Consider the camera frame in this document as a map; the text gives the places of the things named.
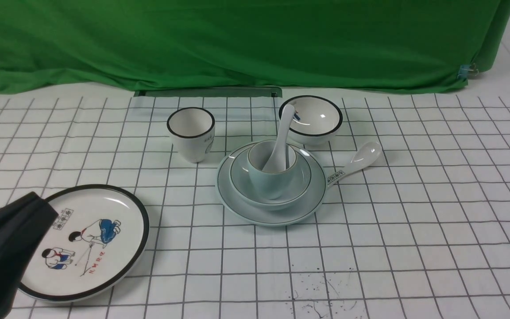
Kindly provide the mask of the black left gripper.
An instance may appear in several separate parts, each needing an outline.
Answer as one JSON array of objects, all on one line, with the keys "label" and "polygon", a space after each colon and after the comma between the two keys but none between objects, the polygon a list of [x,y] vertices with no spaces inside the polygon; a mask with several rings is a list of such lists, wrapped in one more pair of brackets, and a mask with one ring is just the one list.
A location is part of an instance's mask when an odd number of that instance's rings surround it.
[{"label": "black left gripper", "polygon": [[57,217],[35,192],[0,208],[0,319],[12,310],[22,277]]}]

